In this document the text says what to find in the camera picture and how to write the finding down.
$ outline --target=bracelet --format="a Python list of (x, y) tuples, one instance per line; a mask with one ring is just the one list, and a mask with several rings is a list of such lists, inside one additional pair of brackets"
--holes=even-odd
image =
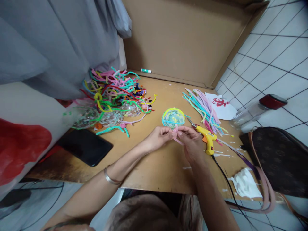
[(108, 174), (107, 174), (107, 168), (109, 167), (110, 165), (108, 165), (105, 169), (104, 169), (104, 174), (105, 174), (105, 178), (108, 182), (110, 182), (111, 184), (115, 184), (115, 185), (118, 185), (120, 183), (122, 183), (122, 181), (115, 181), (115, 180), (112, 180)]

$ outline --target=patterned handbag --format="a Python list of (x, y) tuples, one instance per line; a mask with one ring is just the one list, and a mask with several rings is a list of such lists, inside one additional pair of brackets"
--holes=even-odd
[(257, 128), (240, 135), (240, 139), (242, 148), (264, 171), (274, 191), (308, 198), (307, 146), (277, 127)]

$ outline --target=person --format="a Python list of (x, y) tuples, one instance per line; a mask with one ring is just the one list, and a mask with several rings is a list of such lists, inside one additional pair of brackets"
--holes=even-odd
[[(169, 127), (156, 127), (142, 142), (87, 183), (45, 224), (45, 231), (94, 231), (91, 220), (111, 199), (128, 173), (151, 152), (178, 136), (184, 143), (200, 209), (208, 230), (239, 230), (218, 190), (205, 161), (202, 137), (194, 129), (180, 126), (177, 134)], [(170, 209), (154, 195), (139, 195), (120, 202), (101, 230), (184, 230)]]

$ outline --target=yellow glue gun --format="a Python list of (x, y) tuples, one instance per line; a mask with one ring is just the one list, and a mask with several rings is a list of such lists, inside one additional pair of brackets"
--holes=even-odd
[(192, 127), (199, 133), (203, 135), (202, 141), (207, 143), (207, 148), (205, 153), (208, 155), (214, 154), (214, 146), (213, 146), (213, 140), (215, 141), (217, 139), (217, 135), (212, 134), (209, 130), (206, 130), (205, 128), (194, 124), (191, 122), (191, 120), (188, 118), (189, 122), (192, 124)]

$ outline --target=glue gun cord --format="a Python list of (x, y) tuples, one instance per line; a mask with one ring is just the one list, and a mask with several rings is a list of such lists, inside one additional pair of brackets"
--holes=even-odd
[(212, 155), (212, 159), (215, 161), (215, 163), (217, 164), (217, 166), (218, 166), (219, 169), (221, 170), (222, 174), (224, 175), (224, 177), (225, 177), (225, 179), (226, 179), (226, 181), (227, 181), (227, 183), (228, 183), (228, 185), (229, 185), (229, 188), (230, 188), (230, 190), (231, 190), (232, 197), (233, 197), (233, 199), (234, 199), (234, 202), (235, 202), (236, 206), (237, 206), (238, 209), (241, 211), (241, 213), (244, 215), (244, 217), (248, 220), (248, 222), (252, 225), (252, 227), (254, 227), (256, 231), (258, 231), (258, 229), (251, 223), (251, 221), (248, 219), (248, 217), (247, 217), (247, 216), (243, 213), (243, 211), (240, 209), (240, 207), (239, 207), (239, 205), (238, 205), (238, 203), (237, 203), (237, 201), (236, 201), (236, 199), (235, 199), (235, 196), (234, 196), (234, 194), (233, 194), (233, 190), (232, 190), (231, 185), (230, 185), (230, 183), (229, 183), (229, 181), (228, 181), (228, 178), (226, 177), (224, 171), (221, 169), (220, 165), (217, 163), (217, 161), (216, 161), (214, 155)]

